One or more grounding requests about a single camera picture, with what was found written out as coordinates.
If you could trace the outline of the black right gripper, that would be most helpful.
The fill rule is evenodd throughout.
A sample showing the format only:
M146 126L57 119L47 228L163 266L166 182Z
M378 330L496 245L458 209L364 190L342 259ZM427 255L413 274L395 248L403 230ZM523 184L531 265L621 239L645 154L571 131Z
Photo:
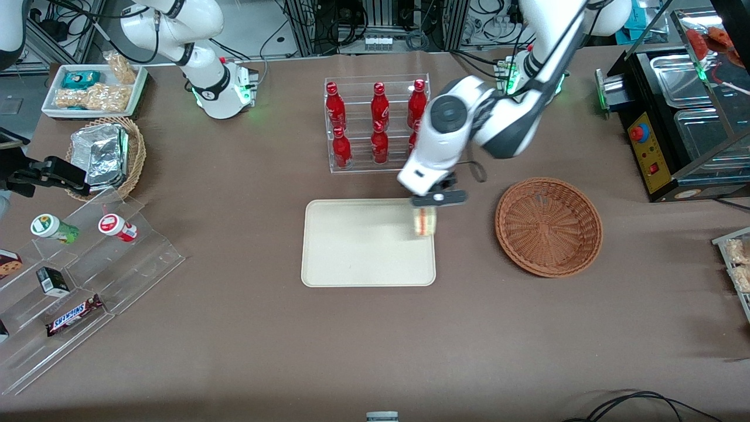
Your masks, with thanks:
M88 196L91 188L86 176L86 171L57 156L48 156L40 162L27 157L22 148L1 150L1 190L25 198L34 197L34 182Z

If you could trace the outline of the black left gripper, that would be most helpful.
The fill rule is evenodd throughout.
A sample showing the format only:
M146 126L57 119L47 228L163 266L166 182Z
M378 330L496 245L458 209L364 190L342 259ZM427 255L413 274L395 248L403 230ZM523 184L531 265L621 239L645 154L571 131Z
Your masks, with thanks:
M427 208L463 204L467 200L467 193L465 190L455 189L457 182L457 175L450 173L445 179L434 184L426 195L412 195L411 205L416 208Z

